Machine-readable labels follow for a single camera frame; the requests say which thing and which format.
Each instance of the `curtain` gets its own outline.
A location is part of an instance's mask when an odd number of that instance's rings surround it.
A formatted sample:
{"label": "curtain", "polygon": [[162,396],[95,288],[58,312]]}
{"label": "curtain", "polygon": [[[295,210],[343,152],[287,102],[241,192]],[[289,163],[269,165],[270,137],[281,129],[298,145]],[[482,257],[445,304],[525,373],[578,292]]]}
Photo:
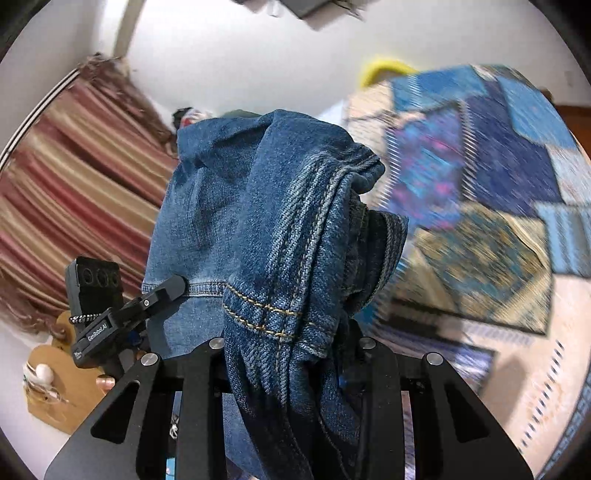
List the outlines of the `curtain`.
{"label": "curtain", "polygon": [[119,67],[89,59],[0,172],[0,316],[25,330],[59,334],[79,255],[117,262],[139,294],[176,139]]}

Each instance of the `triangular cutout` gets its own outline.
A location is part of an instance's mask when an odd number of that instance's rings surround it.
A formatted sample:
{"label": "triangular cutout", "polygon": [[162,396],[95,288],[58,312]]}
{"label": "triangular cutout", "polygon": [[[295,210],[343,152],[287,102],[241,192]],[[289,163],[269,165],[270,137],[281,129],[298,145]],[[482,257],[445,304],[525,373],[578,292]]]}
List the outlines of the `triangular cutout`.
{"label": "triangular cutout", "polygon": [[455,385],[447,383],[445,393],[452,411],[453,426],[456,430],[457,441],[460,443],[488,436],[484,422],[467,402]]}
{"label": "triangular cutout", "polygon": [[118,445],[123,443],[138,390],[139,383],[130,382],[92,426],[90,434],[94,438],[107,440]]}

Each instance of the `jeans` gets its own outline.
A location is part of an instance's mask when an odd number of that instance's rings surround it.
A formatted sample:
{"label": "jeans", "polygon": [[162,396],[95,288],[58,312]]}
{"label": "jeans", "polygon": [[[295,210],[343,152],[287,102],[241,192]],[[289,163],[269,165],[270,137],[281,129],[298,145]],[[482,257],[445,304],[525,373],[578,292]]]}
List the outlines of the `jeans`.
{"label": "jeans", "polygon": [[407,233],[406,218],[359,200],[383,165],[341,127],[281,110],[182,128],[178,151],[142,288],[175,273],[189,288],[149,320],[153,351],[182,355],[223,332],[228,458],[259,478],[349,478],[359,404],[339,375],[361,335],[350,318]]}

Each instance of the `denim fabric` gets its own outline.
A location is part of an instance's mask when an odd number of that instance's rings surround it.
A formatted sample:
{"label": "denim fabric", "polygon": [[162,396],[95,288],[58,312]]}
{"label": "denim fabric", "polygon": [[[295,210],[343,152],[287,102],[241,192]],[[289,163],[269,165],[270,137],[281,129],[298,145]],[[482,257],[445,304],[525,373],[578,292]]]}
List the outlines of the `denim fabric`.
{"label": "denim fabric", "polygon": [[260,478],[350,477],[358,403],[339,374],[361,334],[349,319],[407,233],[406,218],[359,200],[383,165],[342,128],[286,111],[190,125],[178,151],[142,288],[173,273],[190,287],[148,322],[154,351],[181,355],[223,330],[230,460]]}

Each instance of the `silver bolt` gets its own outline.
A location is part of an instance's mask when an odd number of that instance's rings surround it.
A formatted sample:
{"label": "silver bolt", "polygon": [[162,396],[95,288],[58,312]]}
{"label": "silver bolt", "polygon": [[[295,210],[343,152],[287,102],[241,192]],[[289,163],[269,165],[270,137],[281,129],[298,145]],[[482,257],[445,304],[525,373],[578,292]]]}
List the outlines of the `silver bolt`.
{"label": "silver bolt", "polygon": [[359,346],[363,350],[371,350],[376,346],[375,340],[370,337],[362,337],[359,339]]}
{"label": "silver bolt", "polygon": [[427,362],[431,365],[441,365],[443,363],[443,357],[439,353],[431,352],[427,354]]}
{"label": "silver bolt", "polygon": [[142,365],[145,367],[149,367],[150,365],[154,365],[158,361],[158,355],[155,353],[146,353],[142,357]]}
{"label": "silver bolt", "polygon": [[223,348],[224,343],[226,342],[222,337],[215,337],[209,341],[209,348],[219,350],[220,348]]}

